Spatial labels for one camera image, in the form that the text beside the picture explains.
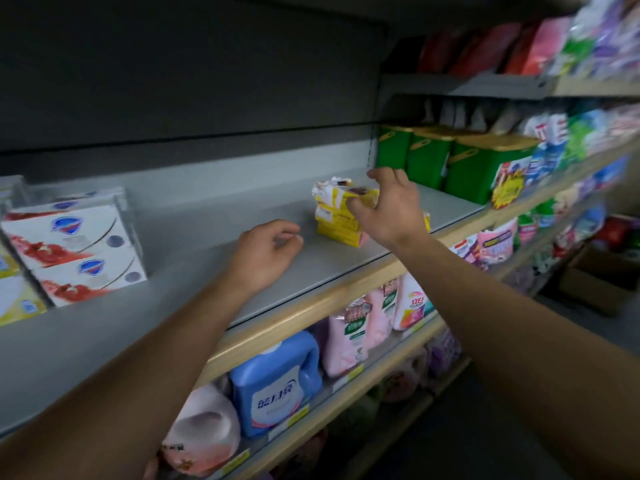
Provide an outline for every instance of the floor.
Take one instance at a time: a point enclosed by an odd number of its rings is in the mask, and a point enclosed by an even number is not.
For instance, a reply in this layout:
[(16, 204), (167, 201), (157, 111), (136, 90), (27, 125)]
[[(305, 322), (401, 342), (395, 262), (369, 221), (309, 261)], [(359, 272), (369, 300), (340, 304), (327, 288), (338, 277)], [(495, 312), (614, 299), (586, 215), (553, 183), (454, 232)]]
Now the floor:
[[(605, 318), (560, 296), (539, 302), (640, 355), (640, 295)], [(571, 478), (537, 437), (482, 386), (471, 366), (369, 471), (365, 480)]]

